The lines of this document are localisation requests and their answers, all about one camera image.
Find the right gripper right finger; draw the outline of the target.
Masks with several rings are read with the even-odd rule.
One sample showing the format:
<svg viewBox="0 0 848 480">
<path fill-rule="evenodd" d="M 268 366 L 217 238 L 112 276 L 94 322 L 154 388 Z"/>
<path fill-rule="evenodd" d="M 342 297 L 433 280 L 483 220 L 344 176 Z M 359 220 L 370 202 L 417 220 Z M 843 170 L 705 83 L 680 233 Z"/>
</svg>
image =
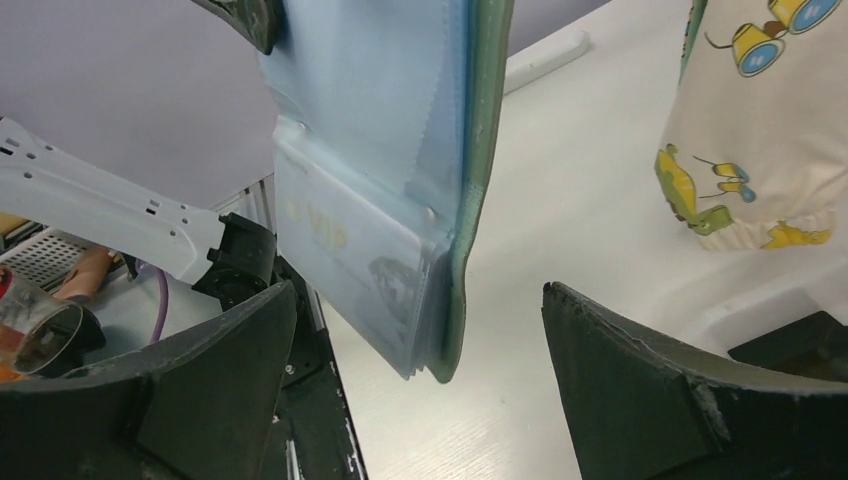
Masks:
<svg viewBox="0 0 848 480">
<path fill-rule="evenodd" d="M 559 282 L 542 318 L 585 479 L 843 479 L 847 382 L 718 356 Z"/>
</svg>

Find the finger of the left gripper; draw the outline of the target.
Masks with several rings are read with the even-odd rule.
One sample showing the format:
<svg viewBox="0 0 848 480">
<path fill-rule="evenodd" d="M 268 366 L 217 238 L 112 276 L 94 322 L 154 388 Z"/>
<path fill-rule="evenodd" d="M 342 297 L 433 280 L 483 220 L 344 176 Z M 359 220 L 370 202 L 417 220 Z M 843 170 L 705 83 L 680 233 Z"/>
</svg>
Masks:
<svg viewBox="0 0 848 480">
<path fill-rule="evenodd" d="M 269 55 L 282 31 L 283 2 L 277 0 L 193 0 L 247 40 L 259 53 Z"/>
</svg>

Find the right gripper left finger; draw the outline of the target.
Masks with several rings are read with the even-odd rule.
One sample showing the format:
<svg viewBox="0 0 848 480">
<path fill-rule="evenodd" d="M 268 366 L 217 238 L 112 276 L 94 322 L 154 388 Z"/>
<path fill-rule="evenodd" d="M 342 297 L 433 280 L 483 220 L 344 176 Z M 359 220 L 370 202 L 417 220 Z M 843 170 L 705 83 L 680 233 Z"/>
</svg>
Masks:
<svg viewBox="0 0 848 480">
<path fill-rule="evenodd" d="M 284 281 L 144 348 L 3 385 L 2 477 L 257 478 L 296 323 Z"/>
</svg>

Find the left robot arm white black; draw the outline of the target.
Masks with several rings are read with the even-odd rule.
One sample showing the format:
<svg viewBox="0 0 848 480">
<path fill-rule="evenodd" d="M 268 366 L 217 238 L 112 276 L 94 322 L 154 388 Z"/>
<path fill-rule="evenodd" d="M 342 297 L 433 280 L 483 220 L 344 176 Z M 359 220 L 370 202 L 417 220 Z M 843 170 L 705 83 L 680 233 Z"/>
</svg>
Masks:
<svg viewBox="0 0 848 480">
<path fill-rule="evenodd" d="M 258 167 L 253 56 L 278 1 L 5 1 L 1 209 L 158 267 L 231 308 L 275 281 L 273 233 L 211 209 Z"/>
</svg>

